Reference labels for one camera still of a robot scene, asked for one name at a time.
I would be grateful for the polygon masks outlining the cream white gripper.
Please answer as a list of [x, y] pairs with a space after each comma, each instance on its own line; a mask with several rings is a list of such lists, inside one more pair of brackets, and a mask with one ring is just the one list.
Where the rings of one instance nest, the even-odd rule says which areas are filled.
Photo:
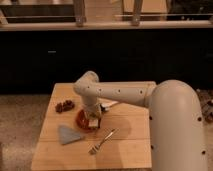
[[83, 97], [82, 106], [87, 119], [100, 119], [102, 117], [100, 102], [96, 97]]

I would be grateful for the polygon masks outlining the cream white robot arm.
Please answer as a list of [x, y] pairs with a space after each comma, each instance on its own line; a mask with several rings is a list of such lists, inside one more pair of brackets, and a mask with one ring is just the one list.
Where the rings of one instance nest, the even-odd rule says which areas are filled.
[[100, 98], [149, 110], [152, 171], [208, 171], [201, 104], [187, 83], [101, 82], [88, 71], [73, 89], [82, 98], [88, 120], [101, 117]]

